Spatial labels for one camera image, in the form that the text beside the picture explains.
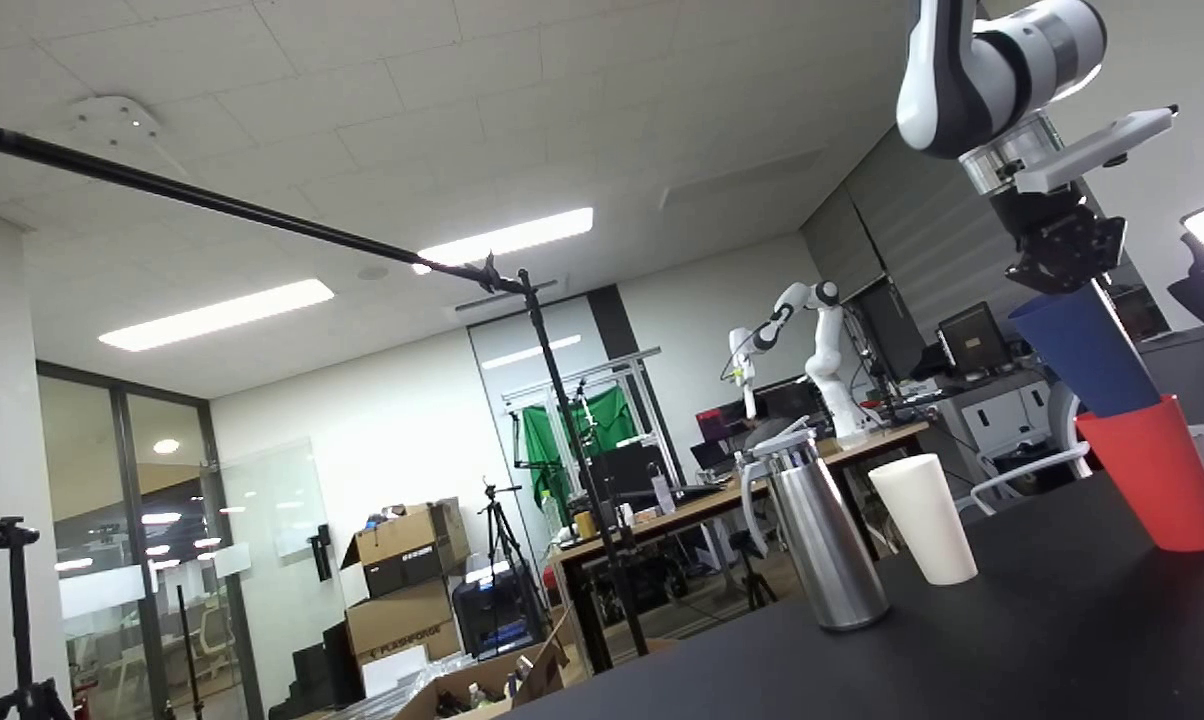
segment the computer screen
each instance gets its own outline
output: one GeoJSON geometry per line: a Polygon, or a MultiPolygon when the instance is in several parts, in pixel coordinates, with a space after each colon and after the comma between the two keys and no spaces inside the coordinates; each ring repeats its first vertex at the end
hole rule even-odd
{"type": "Polygon", "coordinates": [[[971,303],[939,320],[939,345],[959,377],[994,377],[1002,365],[1012,365],[989,303],[971,303]]]}
{"type": "Polygon", "coordinates": [[[812,379],[791,377],[757,387],[757,415],[774,425],[796,425],[800,415],[807,415],[807,425],[817,429],[828,415],[828,404],[812,379]]]}
{"type": "Polygon", "coordinates": [[[613,453],[592,455],[599,497],[613,502],[635,502],[645,509],[650,498],[650,475],[664,472],[659,449],[649,442],[622,442],[613,453]]]}
{"type": "Polygon", "coordinates": [[[878,278],[865,287],[860,294],[850,294],[850,309],[885,365],[885,377],[909,379],[923,357],[923,334],[896,283],[878,278]]]}

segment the black tabletop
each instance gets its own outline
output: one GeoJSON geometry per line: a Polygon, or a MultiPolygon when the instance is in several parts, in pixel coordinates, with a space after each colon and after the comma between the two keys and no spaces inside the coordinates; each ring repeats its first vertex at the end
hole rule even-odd
{"type": "Polygon", "coordinates": [[[1204,557],[1152,550],[1109,481],[983,521],[971,546],[959,587],[878,565],[892,616],[868,631],[788,599],[516,720],[1204,720],[1204,557]]]}

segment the white paper cup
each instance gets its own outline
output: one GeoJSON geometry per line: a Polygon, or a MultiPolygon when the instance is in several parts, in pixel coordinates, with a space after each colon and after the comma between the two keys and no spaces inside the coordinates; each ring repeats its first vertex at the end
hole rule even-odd
{"type": "Polygon", "coordinates": [[[932,453],[878,462],[868,475],[929,585],[975,576],[942,462],[932,453]]]}

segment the red cup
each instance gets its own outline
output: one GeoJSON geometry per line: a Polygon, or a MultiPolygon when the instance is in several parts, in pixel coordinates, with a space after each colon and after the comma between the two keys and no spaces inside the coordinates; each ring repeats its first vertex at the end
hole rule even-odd
{"type": "Polygon", "coordinates": [[[1204,462],[1176,396],[1077,418],[1160,550],[1204,550],[1204,462]]]}

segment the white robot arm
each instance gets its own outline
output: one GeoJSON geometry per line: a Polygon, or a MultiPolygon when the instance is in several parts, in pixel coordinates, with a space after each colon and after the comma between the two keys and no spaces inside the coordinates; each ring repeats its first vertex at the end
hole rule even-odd
{"type": "Polygon", "coordinates": [[[959,158],[1015,235],[1012,278],[1070,291],[1121,254],[1125,218],[1098,218],[1077,180],[1121,164],[1164,132],[1176,109],[1125,120],[1055,149],[1038,109],[1098,70],[1109,28],[1089,0],[1038,0],[1024,13],[971,20],[971,0],[919,0],[909,70],[896,99],[904,142],[959,158]]]}
{"type": "Polygon", "coordinates": [[[838,382],[838,334],[844,334],[844,309],[837,283],[788,283],[766,320],[760,326],[732,326],[729,331],[729,357],[732,357],[732,382],[743,387],[748,415],[757,415],[757,365],[750,357],[766,350],[780,345],[785,326],[791,316],[817,311],[817,334],[812,334],[812,357],[804,360],[804,377],[818,387],[837,435],[865,435],[868,432],[868,413],[850,404],[846,387],[838,382]]]}

